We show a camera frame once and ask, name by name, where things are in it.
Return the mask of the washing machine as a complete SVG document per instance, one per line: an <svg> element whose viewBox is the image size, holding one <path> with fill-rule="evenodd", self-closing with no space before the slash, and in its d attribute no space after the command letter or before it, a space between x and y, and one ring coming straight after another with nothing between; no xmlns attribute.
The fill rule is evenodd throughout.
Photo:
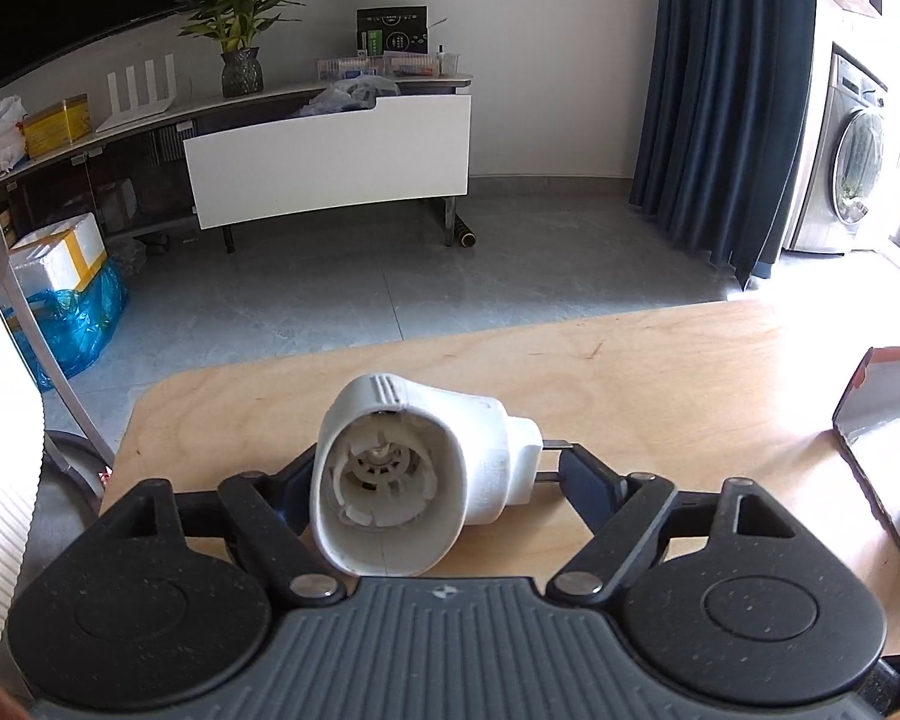
<svg viewBox="0 0 900 720"><path fill-rule="evenodd" d="M876 76L842 49L832 48L820 135L805 192L788 222L785 252L848 254L875 219L886 94Z"/></svg>

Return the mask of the potted bamboo plant dark vase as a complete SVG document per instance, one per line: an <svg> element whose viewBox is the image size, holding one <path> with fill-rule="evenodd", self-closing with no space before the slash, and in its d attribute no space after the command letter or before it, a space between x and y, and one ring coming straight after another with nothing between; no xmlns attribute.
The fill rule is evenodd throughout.
<svg viewBox="0 0 900 720"><path fill-rule="evenodd" d="M300 6L297 0L183 0L187 19L178 36L214 43L222 62L222 98L243 98L265 89L258 37L278 23L290 23L284 7Z"/></svg>

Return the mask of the yellow box on console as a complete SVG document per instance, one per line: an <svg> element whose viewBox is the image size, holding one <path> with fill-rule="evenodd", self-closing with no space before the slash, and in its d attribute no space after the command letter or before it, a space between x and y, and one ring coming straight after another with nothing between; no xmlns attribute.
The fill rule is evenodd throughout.
<svg viewBox="0 0 900 720"><path fill-rule="evenodd" d="M92 132L87 94L76 94L22 119L25 151L30 160L68 148Z"/></svg>

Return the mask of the orange-rimmed cardboard tray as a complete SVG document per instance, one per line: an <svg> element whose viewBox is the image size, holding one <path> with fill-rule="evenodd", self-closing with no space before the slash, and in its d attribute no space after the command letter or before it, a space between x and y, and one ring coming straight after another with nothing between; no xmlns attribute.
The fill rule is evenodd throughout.
<svg viewBox="0 0 900 720"><path fill-rule="evenodd" d="M832 429L900 550L900 346L866 351L832 413Z"/></svg>

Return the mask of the white yellow carton box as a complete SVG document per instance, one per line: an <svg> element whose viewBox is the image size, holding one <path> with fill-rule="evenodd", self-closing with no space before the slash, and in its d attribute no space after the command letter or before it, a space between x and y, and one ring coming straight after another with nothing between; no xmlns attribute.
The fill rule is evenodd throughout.
<svg viewBox="0 0 900 720"><path fill-rule="evenodd" d="M23 236L9 262L26 298L43 293L82 293L107 263L107 249L92 213L73 216Z"/></svg>

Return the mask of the white wifi router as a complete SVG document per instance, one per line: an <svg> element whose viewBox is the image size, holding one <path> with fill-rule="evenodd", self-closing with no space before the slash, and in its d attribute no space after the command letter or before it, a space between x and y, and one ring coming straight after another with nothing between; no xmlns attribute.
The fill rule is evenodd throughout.
<svg viewBox="0 0 900 720"><path fill-rule="evenodd" d="M175 55L165 54L162 68L148 59L142 65L128 65L121 73L110 71L107 91L110 115L97 127L97 133L164 114L176 99Z"/></svg>

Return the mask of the oval dark-top side table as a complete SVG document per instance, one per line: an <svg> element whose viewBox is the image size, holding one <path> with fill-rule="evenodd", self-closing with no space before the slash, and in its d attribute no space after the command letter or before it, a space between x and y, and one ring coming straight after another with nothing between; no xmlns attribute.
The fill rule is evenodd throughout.
<svg viewBox="0 0 900 720"><path fill-rule="evenodd" d="M87 444L92 445L103 466L113 463L112 447L87 415L38 327L9 262L0 223L0 644L22 572L43 459L50 457L59 466L66 465L53 439L46 435L41 393L13 332L7 328L3 304L13 308L23 336L82 429Z"/></svg>

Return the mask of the white green-logo plug device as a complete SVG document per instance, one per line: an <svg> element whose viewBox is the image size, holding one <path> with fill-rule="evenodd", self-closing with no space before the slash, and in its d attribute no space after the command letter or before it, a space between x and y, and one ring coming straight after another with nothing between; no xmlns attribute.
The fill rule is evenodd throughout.
<svg viewBox="0 0 900 720"><path fill-rule="evenodd" d="M357 377L318 433L313 539L343 574L424 574L463 528L528 504L541 456L557 447L493 397L388 372Z"/></svg>

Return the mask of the white TV console cabinet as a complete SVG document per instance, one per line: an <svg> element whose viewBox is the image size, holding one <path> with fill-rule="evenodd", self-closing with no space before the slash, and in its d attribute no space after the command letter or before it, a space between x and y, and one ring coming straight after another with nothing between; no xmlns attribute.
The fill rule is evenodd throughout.
<svg viewBox="0 0 900 720"><path fill-rule="evenodd" d="M136 238L188 220L219 229L233 249L237 224L345 206L439 200L443 243L455 242L458 200L470 187L470 76L400 78L398 96L370 109L297 117L325 85L308 82L243 98L172 104L159 114L80 138L0 176L0 202L29 208L25 179L68 161L84 174L112 145L142 138L159 158L180 154L193 202L185 215L125 227Z"/></svg>

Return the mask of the black green display box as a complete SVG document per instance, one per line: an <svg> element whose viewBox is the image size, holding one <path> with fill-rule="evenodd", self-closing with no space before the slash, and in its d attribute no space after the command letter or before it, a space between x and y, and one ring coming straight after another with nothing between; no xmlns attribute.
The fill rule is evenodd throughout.
<svg viewBox="0 0 900 720"><path fill-rule="evenodd" d="M357 54L382 57L387 52L429 52L429 10L417 7L361 8L357 11Z"/></svg>

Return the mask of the blue plastic bag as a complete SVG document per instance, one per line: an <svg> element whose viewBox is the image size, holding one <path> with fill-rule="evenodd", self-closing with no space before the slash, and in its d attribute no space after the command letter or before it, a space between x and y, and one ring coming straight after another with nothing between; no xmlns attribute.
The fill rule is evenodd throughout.
<svg viewBox="0 0 900 720"><path fill-rule="evenodd" d="M128 289L109 255L103 254L94 266L95 273L82 288L55 289L25 286L23 263L14 263L14 275L66 379L94 366L128 305Z"/></svg>

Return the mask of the dark blue curtain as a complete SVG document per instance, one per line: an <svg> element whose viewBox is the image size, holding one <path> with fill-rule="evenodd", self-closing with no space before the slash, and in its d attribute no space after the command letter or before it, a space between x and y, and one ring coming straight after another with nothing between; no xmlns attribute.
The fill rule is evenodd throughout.
<svg viewBox="0 0 900 720"><path fill-rule="evenodd" d="M779 255L815 26L816 0L658 0L629 202L741 286Z"/></svg>

